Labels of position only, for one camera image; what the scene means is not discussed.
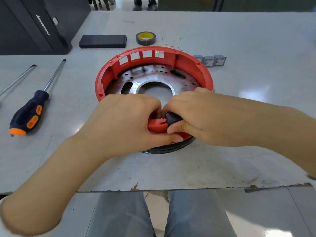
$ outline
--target red plastic part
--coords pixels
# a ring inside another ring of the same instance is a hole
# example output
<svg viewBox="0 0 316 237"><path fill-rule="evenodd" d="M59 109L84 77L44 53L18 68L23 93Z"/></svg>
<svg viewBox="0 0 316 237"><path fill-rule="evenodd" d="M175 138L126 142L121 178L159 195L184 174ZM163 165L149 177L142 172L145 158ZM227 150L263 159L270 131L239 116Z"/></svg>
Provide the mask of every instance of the red plastic part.
<svg viewBox="0 0 316 237"><path fill-rule="evenodd" d="M151 57L143 57L143 51L151 51ZM155 57L156 51L164 52L163 57ZM139 58L132 60L131 54L137 52L139 53ZM121 65L120 60L126 56L127 62ZM202 87L213 91L212 77L207 68L198 59L185 52L169 47L146 46L134 48L116 55L101 68L95 81L95 93L98 101L101 101L105 97L105 89L113 79L118 78L120 73L134 66L144 64L165 64L172 66L172 68L177 67L192 75ZM164 124L165 121L165 119L149 120L148 130L155 133L165 133L168 128L168 125ZM187 133L179 132L179 134L184 139L191 137Z"/></svg>

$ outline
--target blue jeans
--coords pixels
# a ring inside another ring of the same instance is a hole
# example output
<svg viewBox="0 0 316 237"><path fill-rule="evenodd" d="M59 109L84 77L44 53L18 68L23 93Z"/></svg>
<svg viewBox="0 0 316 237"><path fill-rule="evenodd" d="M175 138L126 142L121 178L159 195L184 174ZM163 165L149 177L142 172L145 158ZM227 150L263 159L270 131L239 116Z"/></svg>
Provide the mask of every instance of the blue jeans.
<svg viewBox="0 0 316 237"><path fill-rule="evenodd" d="M86 237L156 237L143 192L106 192ZM215 190L171 191L165 237L237 237Z"/></svg>

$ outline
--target oval slot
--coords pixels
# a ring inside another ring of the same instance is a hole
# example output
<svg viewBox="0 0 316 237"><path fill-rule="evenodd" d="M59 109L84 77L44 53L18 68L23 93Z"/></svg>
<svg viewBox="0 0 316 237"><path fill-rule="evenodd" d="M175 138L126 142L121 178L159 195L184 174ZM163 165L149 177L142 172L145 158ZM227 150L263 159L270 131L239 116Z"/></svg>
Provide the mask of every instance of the oval slot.
<svg viewBox="0 0 316 237"><path fill-rule="evenodd" d="M127 95L130 92L132 86L133 86L133 83L131 81L126 82L124 86L122 87L121 94Z"/></svg>
<svg viewBox="0 0 316 237"><path fill-rule="evenodd" d="M186 79L186 76L184 74L182 74L180 71L177 70L171 70L170 73L172 75L175 75L176 77L181 78L182 80Z"/></svg>

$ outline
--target roll of tape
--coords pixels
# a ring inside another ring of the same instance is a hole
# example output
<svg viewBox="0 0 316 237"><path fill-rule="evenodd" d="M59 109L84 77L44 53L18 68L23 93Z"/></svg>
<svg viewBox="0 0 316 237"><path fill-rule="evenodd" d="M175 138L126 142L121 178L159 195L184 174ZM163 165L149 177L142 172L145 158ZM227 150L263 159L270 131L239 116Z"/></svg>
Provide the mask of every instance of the roll of tape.
<svg viewBox="0 0 316 237"><path fill-rule="evenodd" d="M155 33L152 33L149 31L143 31L143 32L137 33L136 42L142 46L150 46L152 44L155 44L156 35Z"/></svg>

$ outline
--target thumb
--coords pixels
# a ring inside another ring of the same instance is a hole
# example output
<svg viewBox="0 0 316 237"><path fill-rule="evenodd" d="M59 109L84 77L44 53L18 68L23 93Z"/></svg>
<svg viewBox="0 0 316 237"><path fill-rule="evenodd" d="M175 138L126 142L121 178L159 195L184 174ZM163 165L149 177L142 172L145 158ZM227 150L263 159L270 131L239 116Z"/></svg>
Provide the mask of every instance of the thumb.
<svg viewBox="0 0 316 237"><path fill-rule="evenodd" d="M194 126L192 126L185 120L181 120L176 123L173 123L167 129L168 134L172 134L175 132L185 132L195 137L197 135L197 131L198 130Z"/></svg>
<svg viewBox="0 0 316 237"><path fill-rule="evenodd" d="M183 141L183 138L177 134L168 135L167 133L163 133L163 134L151 134L151 135L152 135L151 139L153 140L153 145L155 147L169 145L172 142Z"/></svg>

